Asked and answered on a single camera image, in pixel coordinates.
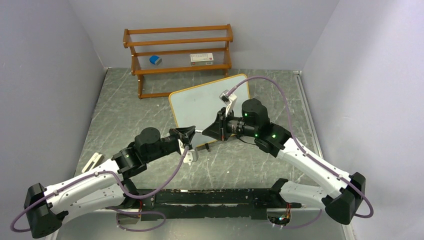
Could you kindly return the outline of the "whiteboard with yellow frame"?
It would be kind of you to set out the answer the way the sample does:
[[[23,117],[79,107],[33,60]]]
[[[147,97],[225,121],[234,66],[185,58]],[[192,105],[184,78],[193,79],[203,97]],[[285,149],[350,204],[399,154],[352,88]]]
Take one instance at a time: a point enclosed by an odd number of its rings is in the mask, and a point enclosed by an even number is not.
[[[217,112],[226,107],[219,99],[220,94],[246,78],[245,74],[237,74],[172,92],[168,100],[176,126],[195,126],[196,130],[204,130],[210,126],[215,121]]]

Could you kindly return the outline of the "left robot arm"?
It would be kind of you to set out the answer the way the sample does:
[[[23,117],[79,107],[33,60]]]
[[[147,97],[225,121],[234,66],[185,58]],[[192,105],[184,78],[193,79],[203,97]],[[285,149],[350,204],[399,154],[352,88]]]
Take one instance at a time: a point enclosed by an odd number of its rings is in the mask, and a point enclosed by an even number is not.
[[[100,165],[61,183],[49,186],[37,183],[29,187],[24,214],[32,237],[49,236],[81,215],[108,207],[132,208],[139,200],[154,196],[175,173],[146,194],[139,194],[131,178],[145,171],[148,163],[172,153],[181,156],[179,165],[193,158],[191,141],[195,129],[195,126],[171,128],[168,136],[161,137],[158,129],[145,128],[127,147]]]

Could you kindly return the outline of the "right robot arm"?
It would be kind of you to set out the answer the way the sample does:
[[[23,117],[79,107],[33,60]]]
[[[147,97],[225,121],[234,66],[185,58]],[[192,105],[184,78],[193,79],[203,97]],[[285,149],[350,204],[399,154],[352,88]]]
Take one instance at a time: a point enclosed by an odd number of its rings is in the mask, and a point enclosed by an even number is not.
[[[325,211],[340,224],[350,224],[364,200],[365,176],[343,171],[310,152],[287,129],[270,121],[267,108],[259,100],[244,101],[241,113],[241,117],[236,117],[223,107],[202,135],[218,141],[226,141],[232,135],[252,137],[261,151],[292,164],[317,184],[279,179],[269,197],[275,207],[299,203]]]

